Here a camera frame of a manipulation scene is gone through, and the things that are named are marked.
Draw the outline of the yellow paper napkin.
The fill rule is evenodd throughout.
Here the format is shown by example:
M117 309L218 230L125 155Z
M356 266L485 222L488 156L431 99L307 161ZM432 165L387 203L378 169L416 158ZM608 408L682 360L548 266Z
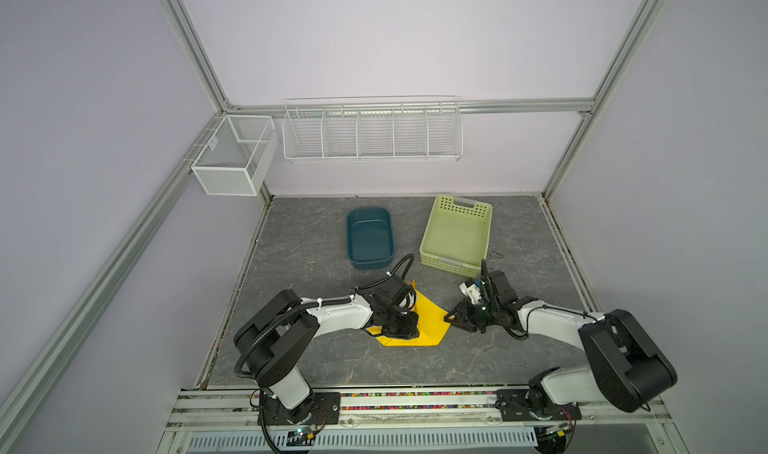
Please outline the yellow paper napkin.
M437 346L450 325L444 320L447 311L424 296L415 281L383 326L371 325L365 331L386 347Z

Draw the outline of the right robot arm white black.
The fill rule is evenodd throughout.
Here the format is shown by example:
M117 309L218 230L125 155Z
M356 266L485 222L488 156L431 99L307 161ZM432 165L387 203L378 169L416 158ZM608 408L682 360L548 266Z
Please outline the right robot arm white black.
M485 263L460 290L462 301L444 317L451 326L470 333L498 326L517 341L545 336L585 354L584 366L553 367L530 379L518 404L536 419L549 420L568 405L594 402L633 413L678 382L672 363L626 310L577 311L519 297L506 275Z

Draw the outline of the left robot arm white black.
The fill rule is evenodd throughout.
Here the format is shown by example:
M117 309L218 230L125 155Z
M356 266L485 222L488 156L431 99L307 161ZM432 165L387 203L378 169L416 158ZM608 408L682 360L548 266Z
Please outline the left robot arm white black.
M374 338L414 340L419 336L416 289L405 281L414 256L402 257L383 278L353 287L340 297L306 298L280 291L234 335L236 377L260 390L259 406L273 406L277 419L306 422L329 403L317 401L298 368L310 343L327 334L357 330Z

